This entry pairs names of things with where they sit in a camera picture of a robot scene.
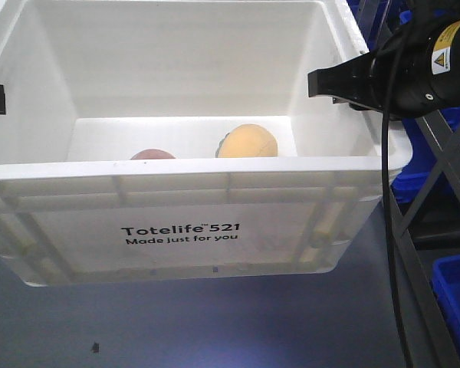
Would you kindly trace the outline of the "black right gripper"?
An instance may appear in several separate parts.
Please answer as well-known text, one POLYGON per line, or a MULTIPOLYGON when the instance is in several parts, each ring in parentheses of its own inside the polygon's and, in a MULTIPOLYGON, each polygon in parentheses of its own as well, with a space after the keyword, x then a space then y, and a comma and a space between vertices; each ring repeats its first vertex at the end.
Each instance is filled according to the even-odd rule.
POLYGON ((307 75, 309 97, 328 96, 357 110, 382 111, 389 78, 395 74, 390 113, 417 118, 435 110, 460 107, 460 15, 414 18, 370 52, 307 75))

